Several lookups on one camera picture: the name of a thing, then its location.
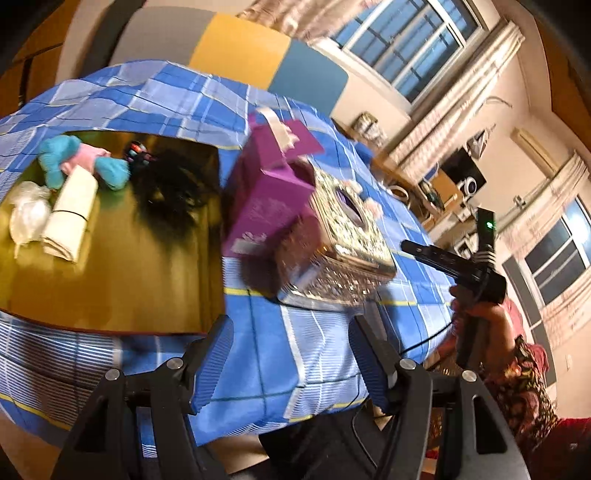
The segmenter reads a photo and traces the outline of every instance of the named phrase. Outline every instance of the window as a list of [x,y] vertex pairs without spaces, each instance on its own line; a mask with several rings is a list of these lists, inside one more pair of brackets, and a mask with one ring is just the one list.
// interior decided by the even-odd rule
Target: window
[[577,199],[525,257],[541,298],[548,305],[589,267],[591,222]]
[[384,0],[332,39],[413,103],[478,28],[463,0]]

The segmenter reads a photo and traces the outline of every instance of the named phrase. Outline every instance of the tissue box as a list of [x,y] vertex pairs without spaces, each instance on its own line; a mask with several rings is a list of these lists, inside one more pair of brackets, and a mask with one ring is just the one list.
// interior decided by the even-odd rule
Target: tissue box
[[362,306],[396,275],[386,240],[361,198],[316,169],[316,191],[275,252],[280,302],[313,310]]
[[226,185],[225,257],[265,257],[288,232],[314,192],[314,169],[302,155],[323,148],[299,120],[249,118],[251,136]]

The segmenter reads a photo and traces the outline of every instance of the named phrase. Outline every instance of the purple box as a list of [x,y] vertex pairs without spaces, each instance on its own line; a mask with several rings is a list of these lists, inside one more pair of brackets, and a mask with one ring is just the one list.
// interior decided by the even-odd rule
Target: purple box
[[289,120],[284,125],[297,140],[282,151],[274,133],[277,124],[278,119],[274,129],[270,124],[251,126],[228,179],[225,257],[271,255],[314,192],[313,167],[298,157],[324,149],[302,122]]

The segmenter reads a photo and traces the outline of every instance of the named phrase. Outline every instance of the plush toy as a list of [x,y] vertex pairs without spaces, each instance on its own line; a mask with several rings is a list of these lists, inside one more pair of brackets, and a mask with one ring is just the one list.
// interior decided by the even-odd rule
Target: plush toy
[[46,185],[59,189],[64,175],[69,175],[79,165],[102,178],[111,190],[122,189],[129,180],[129,164],[120,158],[112,158],[103,148],[82,143],[72,135],[48,138],[40,145],[39,163],[45,172]]

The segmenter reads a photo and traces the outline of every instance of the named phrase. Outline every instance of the air conditioner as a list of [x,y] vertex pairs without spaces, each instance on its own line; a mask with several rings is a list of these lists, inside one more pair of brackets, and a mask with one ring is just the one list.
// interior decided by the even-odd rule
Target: air conditioner
[[550,179],[556,174],[558,165],[552,160],[548,151],[527,130],[515,128],[511,134],[511,139],[538,165],[538,168],[546,177]]

